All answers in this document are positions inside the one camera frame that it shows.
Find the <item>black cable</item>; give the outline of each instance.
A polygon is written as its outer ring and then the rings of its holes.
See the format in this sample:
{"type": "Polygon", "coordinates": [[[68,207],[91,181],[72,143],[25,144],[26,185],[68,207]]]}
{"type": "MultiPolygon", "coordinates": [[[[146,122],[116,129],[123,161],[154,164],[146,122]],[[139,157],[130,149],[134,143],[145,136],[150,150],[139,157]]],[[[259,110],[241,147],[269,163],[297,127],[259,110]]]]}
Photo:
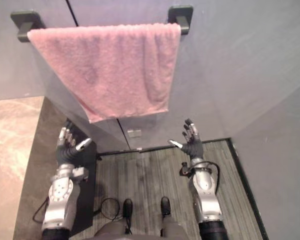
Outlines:
{"type": "Polygon", "coordinates": [[[127,229],[128,229],[128,231],[129,231],[129,233],[132,235],[132,231],[131,231],[131,229],[130,229],[130,227],[131,227],[131,222],[130,222],[130,219],[129,218],[126,218],[125,219],[126,220],[126,225],[127,225],[127,229]]]}
{"type": "Polygon", "coordinates": [[[113,197],[107,197],[107,198],[102,200],[99,209],[93,212],[93,216],[96,216],[96,215],[101,213],[106,219],[109,219],[109,220],[111,220],[111,222],[113,222],[118,217],[119,212],[120,212],[120,203],[119,203],[119,201],[117,199],[113,198],[113,197]],[[102,212],[102,205],[105,203],[105,201],[108,201],[108,200],[113,200],[118,205],[118,209],[117,209],[116,214],[115,214],[114,217],[107,216],[104,212],[102,212]]]}
{"type": "Polygon", "coordinates": [[[219,182],[220,182],[220,167],[215,162],[212,162],[212,161],[205,161],[205,162],[208,163],[209,165],[214,165],[216,167],[217,171],[218,171],[217,179],[216,179],[216,185],[215,185],[215,194],[217,194],[217,191],[218,191],[218,188],[219,188],[219,182]]]}
{"type": "Polygon", "coordinates": [[[37,224],[43,224],[44,223],[43,221],[37,220],[36,216],[39,213],[39,211],[42,209],[43,206],[44,206],[44,213],[46,213],[48,205],[49,205],[49,197],[47,196],[46,199],[44,200],[44,202],[40,205],[40,207],[35,211],[35,213],[32,216],[32,220],[35,223],[37,223],[37,224]]]}

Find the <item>gray wall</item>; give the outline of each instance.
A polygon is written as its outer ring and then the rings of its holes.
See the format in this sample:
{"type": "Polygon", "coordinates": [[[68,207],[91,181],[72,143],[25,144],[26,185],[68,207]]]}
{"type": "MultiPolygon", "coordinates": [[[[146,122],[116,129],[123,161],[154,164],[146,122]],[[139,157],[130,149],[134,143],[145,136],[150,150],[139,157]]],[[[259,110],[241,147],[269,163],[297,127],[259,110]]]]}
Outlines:
{"type": "Polygon", "coordinates": [[[46,82],[58,78],[34,48],[17,40],[13,11],[35,10],[49,27],[74,26],[65,1],[0,1],[0,100],[45,94],[46,82]]]}
{"type": "Polygon", "coordinates": [[[35,10],[47,28],[75,27],[65,0],[0,0],[0,100],[47,96],[67,117],[85,131],[100,152],[126,150],[127,142],[116,120],[89,124],[79,103],[64,87],[30,43],[17,39],[10,19],[13,11],[35,10]]]}
{"type": "Polygon", "coordinates": [[[80,26],[165,23],[171,5],[192,4],[168,113],[120,119],[132,148],[182,140],[192,118],[203,140],[230,137],[300,86],[300,0],[70,0],[80,26]]]}
{"type": "Polygon", "coordinates": [[[300,88],[233,138],[271,240],[300,240],[300,88]]]}

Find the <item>towel rack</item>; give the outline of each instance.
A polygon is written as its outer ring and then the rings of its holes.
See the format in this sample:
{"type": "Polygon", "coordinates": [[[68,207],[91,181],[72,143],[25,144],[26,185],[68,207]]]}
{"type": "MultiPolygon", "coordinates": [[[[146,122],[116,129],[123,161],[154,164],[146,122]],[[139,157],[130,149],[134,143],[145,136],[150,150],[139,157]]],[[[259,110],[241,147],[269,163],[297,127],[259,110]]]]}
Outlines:
{"type": "MultiPolygon", "coordinates": [[[[177,23],[181,27],[181,35],[187,35],[190,30],[194,8],[191,5],[176,5],[169,8],[168,23],[177,23]]],[[[12,21],[19,29],[17,38],[22,43],[30,42],[27,33],[31,29],[45,29],[40,15],[35,11],[15,11],[10,15],[12,21]]]]}
{"type": "Polygon", "coordinates": [[[194,8],[191,5],[177,5],[169,8],[168,23],[177,23],[181,27],[181,35],[187,35],[190,30],[190,24],[194,8]]]}
{"type": "Polygon", "coordinates": [[[19,29],[17,38],[22,43],[30,42],[27,32],[31,29],[45,29],[46,26],[41,21],[40,16],[35,11],[15,11],[10,15],[12,21],[19,29]]]}

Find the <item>marble wall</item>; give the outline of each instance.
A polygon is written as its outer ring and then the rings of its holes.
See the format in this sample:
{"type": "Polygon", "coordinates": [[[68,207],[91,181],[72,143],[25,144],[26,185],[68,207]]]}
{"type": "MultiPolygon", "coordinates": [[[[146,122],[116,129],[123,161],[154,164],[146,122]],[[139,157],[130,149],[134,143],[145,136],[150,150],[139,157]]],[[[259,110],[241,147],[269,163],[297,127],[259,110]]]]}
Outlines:
{"type": "Polygon", "coordinates": [[[0,240],[13,238],[43,100],[39,96],[0,101],[0,240]]]}

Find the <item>pink towel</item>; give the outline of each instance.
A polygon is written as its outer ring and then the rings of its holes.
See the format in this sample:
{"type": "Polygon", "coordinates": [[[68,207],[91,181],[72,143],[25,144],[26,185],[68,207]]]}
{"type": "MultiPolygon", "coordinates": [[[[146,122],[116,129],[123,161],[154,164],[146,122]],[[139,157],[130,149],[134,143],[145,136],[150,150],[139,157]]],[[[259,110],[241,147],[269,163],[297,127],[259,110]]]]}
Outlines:
{"type": "Polygon", "coordinates": [[[27,35],[90,123],[168,111],[179,25],[47,28],[27,35]]]}

